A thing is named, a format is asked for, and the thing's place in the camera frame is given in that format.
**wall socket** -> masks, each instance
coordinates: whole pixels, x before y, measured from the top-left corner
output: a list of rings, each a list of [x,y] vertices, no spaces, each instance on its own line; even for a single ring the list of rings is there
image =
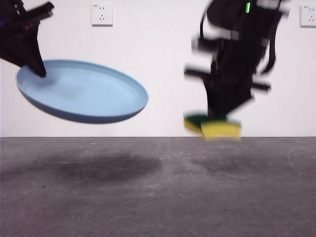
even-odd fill
[[[316,5],[301,6],[301,27],[316,27]]]
[[[113,25],[113,5],[93,4],[91,6],[92,26],[112,26]]]

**gray concrete floor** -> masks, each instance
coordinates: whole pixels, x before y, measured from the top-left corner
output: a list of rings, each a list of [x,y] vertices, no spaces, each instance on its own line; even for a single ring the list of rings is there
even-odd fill
[[[315,237],[316,138],[2,138],[2,237]]]

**green indicator light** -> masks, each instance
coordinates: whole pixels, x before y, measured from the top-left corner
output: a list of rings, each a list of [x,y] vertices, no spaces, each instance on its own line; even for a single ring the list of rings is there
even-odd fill
[[[247,6],[246,6],[246,13],[249,13],[249,12],[250,12],[250,5],[251,5],[251,3],[248,2],[248,3],[247,3]]]

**light blue plate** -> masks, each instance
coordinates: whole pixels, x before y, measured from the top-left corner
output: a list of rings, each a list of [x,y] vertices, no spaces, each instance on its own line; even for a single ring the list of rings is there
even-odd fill
[[[72,121],[110,123],[129,119],[148,102],[146,90],[131,77],[100,65],[44,61],[45,78],[28,66],[17,74],[17,86],[39,109]]]

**sponge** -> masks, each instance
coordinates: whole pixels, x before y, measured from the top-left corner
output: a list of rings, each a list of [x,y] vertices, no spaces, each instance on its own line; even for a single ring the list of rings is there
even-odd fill
[[[227,121],[226,117],[210,118],[206,114],[184,116],[184,126],[205,140],[216,138],[239,139],[241,125],[236,121]]]

